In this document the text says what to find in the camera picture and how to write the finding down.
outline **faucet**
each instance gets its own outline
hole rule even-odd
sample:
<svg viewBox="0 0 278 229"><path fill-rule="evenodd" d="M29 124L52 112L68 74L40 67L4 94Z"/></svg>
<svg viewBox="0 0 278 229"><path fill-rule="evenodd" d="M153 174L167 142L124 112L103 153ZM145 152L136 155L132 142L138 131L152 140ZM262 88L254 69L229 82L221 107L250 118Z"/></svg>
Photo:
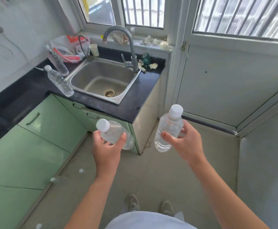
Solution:
<svg viewBox="0 0 278 229"><path fill-rule="evenodd" d="M85 54L85 52L84 52L84 50L83 50L83 46L82 46L81 41L80 41L80 38L84 38L84 39L86 39L88 42L89 42L89 40L88 40L86 37L82 36L82 35L79 35L79 36L78 36L78 40L79 40L79 42L80 42L80 48L81 48L82 52ZM87 57L87 60L88 60L89 62L91 62L91 61L93 60L92 56L90 55L90 48L89 48L89 47L88 47L88 49L87 49L87 53L85 54L85 56Z"/></svg>
<svg viewBox="0 0 278 229"><path fill-rule="evenodd" d="M137 56L135 55L135 49L134 49L134 40L133 40L133 37L132 35L130 34L130 32L125 28L125 27L122 27L122 26L112 26L112 27L109 27L104 35L103 35L103 41L107 41L107 37L108 35L114 31L114 30L120 30L122 32L124 32L127 36L128 36L128 39L129 39L129 45L130 45L130 51L132 53L132 61L131 62L126 62L125 61L125 58L123 56L123 54L121 54L122 56L122 59L123 59L123 62L124 62L124 65L126 68L128 67L132 67L133 68L133 71L134 73L137 73L138 72L138 60L137 60Z"/></svg>

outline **window sill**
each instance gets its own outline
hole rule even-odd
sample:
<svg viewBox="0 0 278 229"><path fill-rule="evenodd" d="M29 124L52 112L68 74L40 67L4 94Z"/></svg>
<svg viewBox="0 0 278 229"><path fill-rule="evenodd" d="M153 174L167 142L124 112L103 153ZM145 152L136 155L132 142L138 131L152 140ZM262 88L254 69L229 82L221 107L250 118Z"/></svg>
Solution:
<svg viewBox="0 0 278 229"><path fill-rule="evenodd" d="M81 31L79 33L80 35L83 35L85 37L90 37L92 43L96 43L97 45L101 47L106 47L110 49L115 49L115 50L122 50L122 51L127 51L130 52L130 46L129 44L125 46L121 46L118 43L116 43L111 36L108 37L107 43L104 43L101 34L98 32L86 32L86 31ZM141 45L142 42L141 37L135 37L133 38L134 40L134 47L135 47L135 53L137 54L144 54L144 53L149 53L151 57L157 57L157 58L162 58L162 59L168 59L169 54L172 52L174 49L174 46L170 45L170 50L163 50L160 48L160 45L154 46L154 45Z"/></svg>

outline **person's left hand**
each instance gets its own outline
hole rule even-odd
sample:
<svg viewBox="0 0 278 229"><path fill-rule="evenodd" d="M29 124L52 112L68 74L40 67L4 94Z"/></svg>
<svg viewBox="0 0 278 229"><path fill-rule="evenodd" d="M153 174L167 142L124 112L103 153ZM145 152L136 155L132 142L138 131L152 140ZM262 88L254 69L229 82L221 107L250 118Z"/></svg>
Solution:
<svg viewBox="0 0 278 229"><path fill-rule="evenodd" d="M110 145L101 138L100 131L93 132L93 157L96 164L96 176L99 178L113 178L116 174L121 156L121 149L126 142L126 133L119 140Z"/></svg>

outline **sneaker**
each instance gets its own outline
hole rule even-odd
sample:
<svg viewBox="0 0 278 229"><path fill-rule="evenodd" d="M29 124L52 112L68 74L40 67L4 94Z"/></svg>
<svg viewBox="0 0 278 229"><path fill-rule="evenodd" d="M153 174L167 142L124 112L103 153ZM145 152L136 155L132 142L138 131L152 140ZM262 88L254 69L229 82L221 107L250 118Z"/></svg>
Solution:
<svg viewBox="0 0 278 229"><path fill-rule="evenodd" d="M128 212L140 211L139 201L134 194L128 194L125 201L128 206Z"/></svg>
<svg viewBox="0 0 278 229"><path fill-rule="evenodd" d="M173 208L172 208L171 203L169 203L169 201L167 201L167 200L162 201L160 203L159 213L163 214L163 215L168 215L168 216L172 216L173 217L174 213L173 213Z"/></svg>

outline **drawer handle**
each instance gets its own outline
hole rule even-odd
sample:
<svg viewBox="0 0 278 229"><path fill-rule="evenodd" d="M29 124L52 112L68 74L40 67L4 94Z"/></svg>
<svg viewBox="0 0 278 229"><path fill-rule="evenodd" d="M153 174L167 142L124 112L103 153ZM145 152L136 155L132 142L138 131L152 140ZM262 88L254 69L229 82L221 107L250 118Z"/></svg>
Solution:
<svg viewBox="0 0 278 229"><path fill-rule="evenodd" d="M84 107L80 107L80 108L79 108L79 107L76 107L76 106L75 106L75 103L73 103L72 106L73 106L74 108L77 108L77 109L80 109L80 110L84 109Z"/></svg>
<svg viewBox="0 0 278 229"><path fill-rule="evenodd" d="M34 119L32 119L29 123L26 123L26 125L30 125L31 123L33 123L35 121L35 119L38 118L38 116L40 116L40 113L37 112L36 116L34 117Z"/></svg>
<svg viewBox="0 0 278 229"><path fill-rule="evenodd" d="M88 115L88 113L86 113L86 115L87 115L89 118L91 118L91 119L95 119L95 120L99 120L99 119L100 119L100 117L96 117L96 118L90 117L90 116Z"/></svg>

